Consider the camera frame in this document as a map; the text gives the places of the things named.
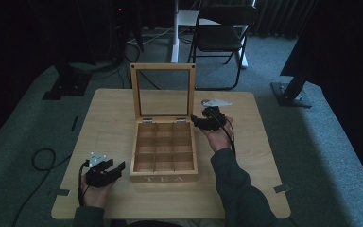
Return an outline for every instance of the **dark sleeve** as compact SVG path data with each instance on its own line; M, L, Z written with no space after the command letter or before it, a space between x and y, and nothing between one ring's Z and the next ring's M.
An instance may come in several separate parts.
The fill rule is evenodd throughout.
M92 206L80 206L73 220L74 227L103 227L104 209Z
M231 149L217 151L211 163L227 227L276 226L267 198L251 185L250 175L240 168Z

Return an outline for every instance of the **black cable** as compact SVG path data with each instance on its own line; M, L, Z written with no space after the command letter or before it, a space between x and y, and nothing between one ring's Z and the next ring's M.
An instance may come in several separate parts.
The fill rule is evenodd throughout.
M232 128L232 134L233 134L233 138L229 135L228 131L225 129L225 127L222 125L222 123L219 121L219 119L217 119L217 117L210 111L209 114L211 115L211 117L214 118L214 120L216 120L216 122L219 124L220 128L223 129L226 133L226 135L228 136L229 138L229 141L231 142L231 146L232 146L232 152L233 154L235 155L235 145L234 145L234 129L233 129L233 126L232 126L232 122L229 121L228 118L226 118L226 120L229 122L229 124L231 125L231 128Z
M127 56L125 56L125 59L128 60L129 63L132 63L132 61ZM131 75L129 76L129 71L128 70L126 72L126 77L128 78L128 82L129 82L130 88L132 88L132 86L131 86L131 84L132 84L132 82L131 82Z
M125 70L126 70L126 79L128 81L129 87L131 88L131 81L130 81L131 77L129 77L129 68L126 65L126 62L125 62ZM122 83L123 83L123 89L124 89L125 88L125 81L123 80L123 78L122 78Z
M50 166L48 168L40 168L35 164L35 160L38 154L40 154L43 151L49 151L53 158L52 161L50 163ZM32 158L31 158L31 164L32 166L39 171L46 171L45 176L43 176L43 179L41 180L41 182L37 185L37 187L34 189L34 191L27 197L27 199L23 202L23 204L20 206L19 210L17 211L16 217L14 218L14 221L12 222L11 226L14 227L16 226L17 220L20 217L20 213L22 212L22 210L25 208L26 204L28 203L28 201L32 198L32 196L34 196L34 194L37 192L38 189L40 189L40 187L43 185L43 183L45 182L45 180L47 179L49 173L51 172L52 169L62 165L65 161L69 160L70 157L72 157L72 155L67 156L65 159L63 159L61 162L59 162L57 165L55 165L56 162L56 153L53 149L51 148L41 148L39 150L37 150Z
M179 40L182 41L185 44L191 44L191 42L192 42L190 39L185 39L183 37L180 37Z
M128 45L131 46L131 47L133 47L133 48L135 48L137 50L137 57L135 58L135 62L137 62L138 59L140 58L140 54L141 54L140 48L137 45L135 45L135 44L128 44Z
M128 67L126 66L125 61L123 61L123 64L125 65L125 69L126 69L126 76L128 75ZM120 74L120 71L117 72L119 74L120 79L122 80L122 88L125 89L125 80L123 79L122 75Z
M81 188L81 174L82 174L82 169L84 168L85 165L81 165L80 170L78 171L78 188Z
M85 193L87 192L88 188L90 188L90 186L88 185L87 188L84 190L84 192L82 193L82 199L84 200L84 196L85 196Z
M131 60L127 57L127 56L125 56L125 58L131 63ZM140 71L140 73L141 73L141 75L143 75L143 77L150 83L150 84L152 84L152 86L154 86L156 89L158 89L158 90L161 90L161 88L159 88L157 85L155 85L155 83L154 82L152 82L143 72L141 72Z
M111 63L103 66L97 66L93 69L81 69L75 66L72 66L72 69L76 73L81 73L81 74L108 73L111 72L113 69L117 69L120 65L119 62L121 62L120 59L113 59Z
M105 78L108 78L110 77L111 75L114 75L116 73L119 73L119 69L117 69L115 72L110 72L110 74L108 75L105 75L105 76L102 76L102 77L91 77L90 80L95 80L95 79L105 79Z
M288 219L291 221L291 223L293 223L293 225L294 225L295 227L299 227L299 225L297 225L296 221L294 221L294 220L293 220L293 218L288 217Z

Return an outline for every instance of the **person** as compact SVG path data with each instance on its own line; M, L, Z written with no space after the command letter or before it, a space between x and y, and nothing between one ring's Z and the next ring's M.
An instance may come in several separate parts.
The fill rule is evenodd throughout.
M227 123L224 126L229 135L233 135L232 121L230 117L227 117ZM251 185L250 175L239 167L231 149L229 136L221 129L201 131L214 151L211 164L216 175L216 191L225 210L225 226L276 226L277 218L270 210L267 198L259 189ZM112 186L113 183L102 188L89 187L84 195L85 206L77 209L73 226L103 226L106 199ZM87 187L85 180L83 180L83 187ZM143 226L141 223L133 224L131 226ZM176 226L165 223L149 225L149 221L146 224L147 226Z

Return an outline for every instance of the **black chair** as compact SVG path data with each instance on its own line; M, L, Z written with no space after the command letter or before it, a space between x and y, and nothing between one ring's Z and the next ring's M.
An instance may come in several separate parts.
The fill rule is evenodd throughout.
M193 63L197 57L228 57L229 62L234 53L241 50L238 62L237 76L234 85L230 87L199 88L196 90L219 91L232 90L240 77L243 54L246 49L247 31L252 27L257 17L257 9L249 5L214 5L201 9L197 17L196 26L191 43L188 62L193 57ZM210 20L216 25L201 24L202 20ZM201 52L230 52L230 55L197 55L197 49Z

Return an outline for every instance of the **metal stand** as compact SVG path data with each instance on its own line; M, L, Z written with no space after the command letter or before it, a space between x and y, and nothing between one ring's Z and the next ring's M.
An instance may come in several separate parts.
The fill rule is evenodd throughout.
M77 74L73 70L68 73L70 75L61 75L60 71L51 91L43 95L43 100L60 100L62 96L84 96L91 74Z
M288 83L273 82L270 85L272 87L273 93L276 95L280 106L304 108L312 107L304 91L300 91L300 93L295 98L289 99L285 97L285 90L286 87L289 85Z

